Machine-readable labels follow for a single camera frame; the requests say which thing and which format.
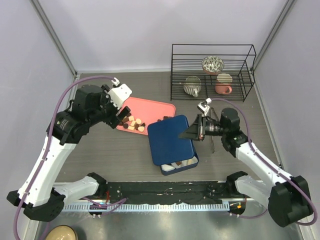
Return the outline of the pink plastic tray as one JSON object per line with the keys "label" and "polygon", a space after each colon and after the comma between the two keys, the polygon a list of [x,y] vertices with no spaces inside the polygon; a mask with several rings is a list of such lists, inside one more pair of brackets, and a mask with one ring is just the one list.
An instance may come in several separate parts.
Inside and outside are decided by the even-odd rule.
{"label": "pink plastic tray", "polygon": [[[171,103],[154,101],[149,99],[129,97],[124,106],[130,108],[131,115],[124,120],[127,126],[118,125],[116,127],[119,131],[128,133],[135,133],[140,135],[148,135],[148,126],[158,121],[162,121],[164,117],[174,117],[176,107]],[[138,127],[143,126],[144,131],[140,132]]]}

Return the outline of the metal tongs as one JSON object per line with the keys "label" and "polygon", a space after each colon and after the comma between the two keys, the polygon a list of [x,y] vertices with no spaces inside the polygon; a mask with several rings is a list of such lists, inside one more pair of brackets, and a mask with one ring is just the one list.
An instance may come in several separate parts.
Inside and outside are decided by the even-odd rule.
{"label": "metal tongs", "polygon": [[[209,110],[209,116],[216,121],[219,120],[219,117],[213,107],[211,107]],[[210,145],[211,153],[214,154],[215,153],[215,144],[214,144],[214,137],[213,136],[210,136],[210,138],[209,138],[209,145]]]}

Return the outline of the dark blue box lid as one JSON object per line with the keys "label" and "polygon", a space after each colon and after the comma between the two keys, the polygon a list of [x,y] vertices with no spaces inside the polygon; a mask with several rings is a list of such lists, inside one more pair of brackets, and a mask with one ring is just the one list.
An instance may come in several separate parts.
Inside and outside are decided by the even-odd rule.
{"label": "dark blue box lid", "polygon": [[188,127],[189,123],[185,115],[177,115],[147,127],[154,165],[168,165],[197,156],[192,140],[179,137]]}

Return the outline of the dark blue box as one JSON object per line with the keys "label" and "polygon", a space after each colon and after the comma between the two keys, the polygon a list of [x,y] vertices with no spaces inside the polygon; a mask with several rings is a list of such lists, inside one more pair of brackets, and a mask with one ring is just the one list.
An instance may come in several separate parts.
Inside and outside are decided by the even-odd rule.
{"label": "dark blue box", "polygon": [[[188,160],[194,160],[196,163],[194,163],[192,165],[187,165]],[[175,167],[175,170],[172,170],[172,171],[169,171],[169,172],[162,171],[161,166],[160,166],[161,173],[164,176],[168,176],[168,175],[172,175],[172,174],[175,174],[175,173],[179,173],[179,172],[182,172],[182,171],[186,171],[186,170],[195,168],[199,163],[198,154],[195,152],[194,156],[192,158],[189,158],[189,159],[186,159],[186,160],[182,160],[180,162],[182,162],[182,164],[180,166],[177,166],[177,164],[175,162],[173,162],[171,164],[165,164],[165,165],[172,165],[172,166]]]}

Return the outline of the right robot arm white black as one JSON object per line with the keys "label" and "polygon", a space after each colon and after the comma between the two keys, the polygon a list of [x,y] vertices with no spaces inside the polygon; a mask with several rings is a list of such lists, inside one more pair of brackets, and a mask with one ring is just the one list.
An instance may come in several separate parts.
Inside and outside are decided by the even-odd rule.
{"label": "right robot arm white black", "polygon": [[302,176],[292,176],[270,161],[240,129],[240,117],[233,108],[224,108],[219,120],[198,114],[184,132],[182,139],[202,141],[205,136],[219,136],[223,148],[246,164],[261,181],[245,172],[227,177],[226,193],[233,198],[248,196],[266,208],[280,227],[297,223],[316,212],[312,205],[309,186]]}

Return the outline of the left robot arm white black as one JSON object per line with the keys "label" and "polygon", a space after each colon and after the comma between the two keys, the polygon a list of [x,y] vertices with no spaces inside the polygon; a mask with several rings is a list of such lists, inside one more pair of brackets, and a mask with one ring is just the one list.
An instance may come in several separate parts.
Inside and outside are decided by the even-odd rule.
{"label": "left robot arm white black", "polygon": [[126,84],[113,88],[83,85],[69,106],[54,117],[46,130],[42,151],[28,179],[18,190],[10,191],[7,200],[21,205],[30,220],[50,222],[63,208],[84,197],[102,199],[107,181],[95,172],[82,179],[55,187],[56,178],[70,153],[94,125],[103,122],[115,129],[130,108],[124,102],[132,90]]}

